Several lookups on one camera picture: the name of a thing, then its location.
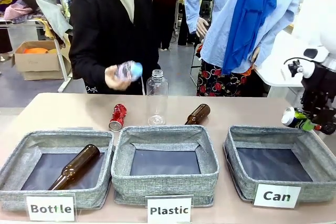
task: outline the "plastic bottle in hand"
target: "plastic bottle in hand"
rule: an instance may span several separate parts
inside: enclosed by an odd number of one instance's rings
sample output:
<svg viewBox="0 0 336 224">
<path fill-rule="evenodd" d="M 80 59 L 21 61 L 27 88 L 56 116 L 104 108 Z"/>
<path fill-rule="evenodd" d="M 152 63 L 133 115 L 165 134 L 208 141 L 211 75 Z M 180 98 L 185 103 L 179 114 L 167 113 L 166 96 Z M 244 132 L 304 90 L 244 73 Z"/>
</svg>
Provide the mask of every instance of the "plastic bottle in hand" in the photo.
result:
<svg viewBox="0 0 336 224">
<path fill-rule="evenodd" d="M 132 60 L 126 61 L 118 65 L 115 75 L 120 80 L 136 81 L 142 76 L 142 65 Z"/>
</svg>

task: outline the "label card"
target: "label card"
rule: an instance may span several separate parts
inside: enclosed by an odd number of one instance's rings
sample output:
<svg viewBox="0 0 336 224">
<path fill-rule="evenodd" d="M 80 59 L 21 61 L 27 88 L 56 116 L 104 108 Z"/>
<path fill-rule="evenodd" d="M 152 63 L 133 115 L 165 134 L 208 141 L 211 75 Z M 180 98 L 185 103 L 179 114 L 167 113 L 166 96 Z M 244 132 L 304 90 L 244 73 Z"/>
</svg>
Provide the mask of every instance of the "label card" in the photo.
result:
<svg viewBox="0 0 336 224">
<path fill-rule="evenodd" d="M 301 187 L 259 184 L 254 205 L 261 207 L 294 208 L 300 191 Z"/>
<path fill-rule="evenodd" d="M 27 195 L 26 202 L 31 221 L 75 221 L 74 196 Z"/>
<path fill-rule="evenodd" d="M 147 197 L 147 223 L 190 222 L 192 195 Z"/>
</svg>

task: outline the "green can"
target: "green can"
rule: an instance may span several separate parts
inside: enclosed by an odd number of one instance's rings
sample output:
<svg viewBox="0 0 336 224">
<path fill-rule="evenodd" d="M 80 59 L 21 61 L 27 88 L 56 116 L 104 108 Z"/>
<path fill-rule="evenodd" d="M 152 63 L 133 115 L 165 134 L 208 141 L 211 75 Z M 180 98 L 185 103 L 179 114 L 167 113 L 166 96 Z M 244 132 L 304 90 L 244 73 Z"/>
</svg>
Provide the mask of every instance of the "green can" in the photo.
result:
<svg viewBox="0 0 336 224">
<path fill-rule="evenodd" d="M 288 107 L 285 109 L 281 122 L 284 126 L 303 129 L 305 131 L 313 130 L 315 127 L 302 110 L 294 107 Z"/>
</svg>

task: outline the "table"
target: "table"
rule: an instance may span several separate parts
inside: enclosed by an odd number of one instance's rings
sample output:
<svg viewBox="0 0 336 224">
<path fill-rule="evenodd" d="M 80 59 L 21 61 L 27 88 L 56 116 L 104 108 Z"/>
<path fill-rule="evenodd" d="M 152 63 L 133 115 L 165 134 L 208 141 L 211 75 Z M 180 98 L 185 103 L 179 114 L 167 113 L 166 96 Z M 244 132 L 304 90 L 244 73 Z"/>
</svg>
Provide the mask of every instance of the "table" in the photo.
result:
<svg viewBox="0 0 336 224">
<path fill-rule="evenodd" d="M 108 130 L 113 107 L 123 103 L 128 109 L 125 126 L 145 125 L 146 97 L 98 94 L 39 94 L 0 136 L 0 165 L 24 134 L 58 127 L 93 127 Z M 211 107 L 204 122 L 214 143 L 220 172 L 215 202 L 210 208 L 193 208 L 194 223 L 317 223 L 336 220 L 336 199 L 320 204 L 301 204 L 296 210 L 256 208 L 240 200 L 226 167 L 223 142 L 230 125 L 281 126 L 288 103 L 275 98 L 169 97 L 168 124 L 184 124 L 201 103 Z M 25 212 L 0 211 L 1 220 L 28 220 Z M 101 210 L 83 210 L 80 222 L 146 222 L 146 209 L 116 205 L 113 189 Z"/>
<path fill-rule="evenodd" d="M 301 80 L 303 75 L 298 73 L 295 77 L 290 77 L 290 72 L 284 61 L 293 57 L 302 57 L 303 52 L 308 48 L 308 44 L 297 39 L 282 30 L 278 33 L 271 54 L 267 59 L 255 69 L 263 82 L 270 86 L 269 98 L 285 98 L 291 105 L 300 106 L 299 97 L 303 93 Z M 281 69 L 285 70 L 286 80 L 281 74 Z"/>
</svg>

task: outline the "brown glass bottle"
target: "brown glass bottle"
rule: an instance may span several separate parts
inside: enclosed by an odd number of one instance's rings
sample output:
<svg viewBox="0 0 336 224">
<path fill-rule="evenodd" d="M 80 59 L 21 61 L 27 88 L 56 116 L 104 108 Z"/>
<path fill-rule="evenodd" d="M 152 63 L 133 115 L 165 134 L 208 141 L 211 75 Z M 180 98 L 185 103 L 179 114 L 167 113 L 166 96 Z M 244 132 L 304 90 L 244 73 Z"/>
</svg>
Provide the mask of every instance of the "brown glass bottle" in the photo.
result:
<svg viewBox="0 0 336 224">
<path fill-rule="evenodd" d="M 188 116 L 185 124 L 201 124 L 202 121 L 210 114 L 210 111 L 210 107 L 207 104 L 201 104 Z"/>
<path fill-rule="evenodd" d="M 69 184 L 79 180 L 98 160 L 100 151 L 93 144 L 88 144 L 77 156 L 67 164 L 58 179 L 49 190 L 63 190 Z"/>
</svg>

